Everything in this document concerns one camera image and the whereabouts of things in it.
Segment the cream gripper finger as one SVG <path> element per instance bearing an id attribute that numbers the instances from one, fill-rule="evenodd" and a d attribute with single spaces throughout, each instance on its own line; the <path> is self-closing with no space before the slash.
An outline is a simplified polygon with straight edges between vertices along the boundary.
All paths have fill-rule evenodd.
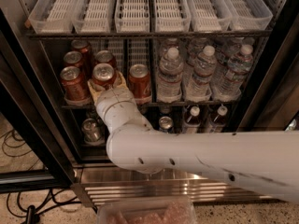
<path id="1" fill-rule="evenodd" d="M 90 79 L 87 81 L 87 85 L 89 87 L 91 97 L 93 98 L 93 101 L 96 103 L 105 89 L 101 86 L 95 85 Z"/>
<path id="2" fill-rule="evenodd" d="M 117 77 L 117 88 L 127 88 L 126 80 L 122 74 L 122 72 L 118 72 Z"/>

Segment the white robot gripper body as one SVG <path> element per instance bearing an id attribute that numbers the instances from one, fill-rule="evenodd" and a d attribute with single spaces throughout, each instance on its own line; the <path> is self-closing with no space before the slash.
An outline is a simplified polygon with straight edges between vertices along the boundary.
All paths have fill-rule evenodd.
<path id="1" fill-rule="evenodd" d="M 135 98 L 128 89 L 103 91 L 95 102 L 95 108 L 110 133 L 127 123 L 152 128 L 150 122 L 138 110 Z"/>

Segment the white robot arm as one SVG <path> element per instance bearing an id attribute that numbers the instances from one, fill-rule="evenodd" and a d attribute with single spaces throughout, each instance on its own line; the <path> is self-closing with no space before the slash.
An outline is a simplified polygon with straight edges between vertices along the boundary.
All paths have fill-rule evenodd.
<path id="1" fill-rule="evenodd" d="M 107 155 L 118 167 L 201 175 L 262 195 L 299 202 L 299 132 L 163 133 L 139 112 L 127 86 L 88 87 L 109 130 Z"/>

